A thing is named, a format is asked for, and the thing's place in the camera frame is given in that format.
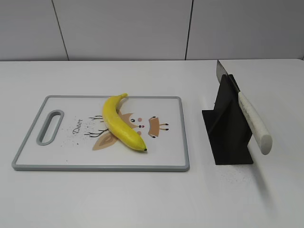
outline white table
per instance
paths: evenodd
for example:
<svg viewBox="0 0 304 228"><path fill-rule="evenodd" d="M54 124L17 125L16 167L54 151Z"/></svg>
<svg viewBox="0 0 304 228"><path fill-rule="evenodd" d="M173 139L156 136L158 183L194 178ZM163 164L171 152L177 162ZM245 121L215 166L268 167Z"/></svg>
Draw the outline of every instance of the white table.
<svg viewBox="0 0 304 228"><path fill-rule="evenodd" d="M212 109L216 61L1 62L0 227L286 228L304 214L304 61L222 61L274 140L254 165L216 166L201 115ZM190 170L14 171L15 156L45 96L177 95Z"/></svg>

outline knife block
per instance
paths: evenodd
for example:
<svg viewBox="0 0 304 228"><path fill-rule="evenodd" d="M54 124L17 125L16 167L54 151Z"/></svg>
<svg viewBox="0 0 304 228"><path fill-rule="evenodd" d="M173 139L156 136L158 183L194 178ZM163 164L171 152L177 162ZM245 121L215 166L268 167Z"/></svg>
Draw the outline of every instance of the knife block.
<svg viewBox="0 0 304 228"><path fill-rule="evenodd" d="M217 165L253 164L247 148L252 132L238 105L238 93L226 75L222 76L214 109L203 110L202 115Z"/></svg>

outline cutting board handle hole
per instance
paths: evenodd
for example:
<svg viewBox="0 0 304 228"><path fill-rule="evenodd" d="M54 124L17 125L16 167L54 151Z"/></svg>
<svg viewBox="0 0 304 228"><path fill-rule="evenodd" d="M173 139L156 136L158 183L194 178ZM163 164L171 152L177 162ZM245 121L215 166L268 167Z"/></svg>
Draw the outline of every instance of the cutting board handle hole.
<svg viewBox="0 0 304 228"><path fill-rule="evenodd" d="M63 116L64 112L61 110L54 110L47 115L36 140L38 145L45 146L55 140Z"/></svg>

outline white knife handle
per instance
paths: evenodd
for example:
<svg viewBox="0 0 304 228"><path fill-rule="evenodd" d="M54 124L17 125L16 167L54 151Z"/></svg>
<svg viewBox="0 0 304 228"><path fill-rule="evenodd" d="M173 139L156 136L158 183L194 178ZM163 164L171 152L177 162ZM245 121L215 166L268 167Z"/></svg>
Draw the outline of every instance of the white knife handle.
<svg viewBox="0 0 304 228"><path fill-rule="evenodd" d="M238 93L238 104L248 122L262 154L269 154L272 147L272 137L266 129L261 117L242 92Z"/></svg>

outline knife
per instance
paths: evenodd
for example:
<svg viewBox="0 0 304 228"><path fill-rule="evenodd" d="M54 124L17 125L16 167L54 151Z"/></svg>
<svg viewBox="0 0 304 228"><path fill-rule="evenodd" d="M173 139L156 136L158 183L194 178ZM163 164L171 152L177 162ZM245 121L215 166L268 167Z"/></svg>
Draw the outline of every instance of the knife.
<svg viewBox="0 0 304 228"><path fill-rule="evenodd" d="M248 101L245 95L240 91L233 77L229 76L223 65L218 61L217 62L217 77L218 82L221 81L223 76L227 76L227 78L231 81L234 89L237 92L238 96L238 104L242 110L243 115L245 116L247 123L251 129L251 132L256 139L256 142L262 152L262 154L269 154L272 147L272 137L268 132L265 124L263 123L261 117L252 106L252 104Z"/></svg>

